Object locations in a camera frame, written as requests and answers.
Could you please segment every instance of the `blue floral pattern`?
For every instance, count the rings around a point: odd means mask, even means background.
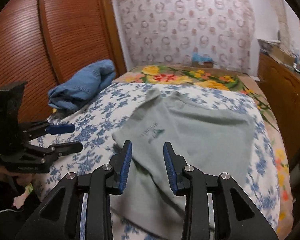
[[[73,123],[76,127],[74,133],[45,135],[31,143],[48,147],[53,143],[78,140],[82,142],[83,150],[80,153],[59,158],[52,165],[50,173],[36,175],[34,188],[39,198],[43,199],[68,172],[72,171],[82,175],[108,163],[114,154],[113,144],[115,142],[111,134],[119,129],[134,109],[144,102],[147,91],[153,88],[158,88],[163,96],[168,96],[174,90],[178,90],[205,108],[230,109],[236,113],[249,114],[254,118],[255,133],[250,166],[243,189],[275,229],[280,211],[277,169],[265,125],[254,101],[241,93],[197,86],[113,83],[99,93],[90,104],[73,115],[64,119],[60,114],[52,115],[49,121],[55,124]],[[87,195],[82,206],[80,239],[84,239],[86,204]],[[112,212],[111,216],[114,239],[156,239],[115,213]]]

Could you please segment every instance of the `human hand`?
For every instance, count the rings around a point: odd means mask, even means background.
[[[17,184],[26,187],[31,183],[34,175],[31,173],[10,172],[4,166],[0,166],[0,181],[8,183],[7,176],[17,177]]]

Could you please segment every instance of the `wooden wardrobe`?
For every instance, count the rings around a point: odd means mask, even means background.
[[[10,0],[0,13],[0,86],[28,81],[20,122],[47,118],[48,90],[102,59],[126,72],[111,0]]]

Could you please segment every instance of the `brown slatted panel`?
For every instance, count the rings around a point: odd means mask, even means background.
[[[58,68],[68,80],[82,67],[112,58],[98,0],[43,0]]]
[[[52,113],[47,92],[57,85],[40,30],[37,0],[10,0],[0,13],[0,86],[26,80],[19,121]]]

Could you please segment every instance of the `metal screw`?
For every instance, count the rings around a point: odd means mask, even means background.
[[[186,171],[194,171],[194,167],[191,165],[187,165],[187,166],[185,166],[185,170]]]
[[[109,171],[109,170],[111,170],[111,168],[112,168],[112,166],[110,164],[105,164],[105,165],[102,166],[102,169],[104,171]]]
[[[66,174],[66,178],[67,179],[73,179],[75,177],[75,175],[76,174],[74,172],[69,172],[69,173]]]
[[[222,173],[221,178],[223,179],[230,179],[230,175],[228,173]]]

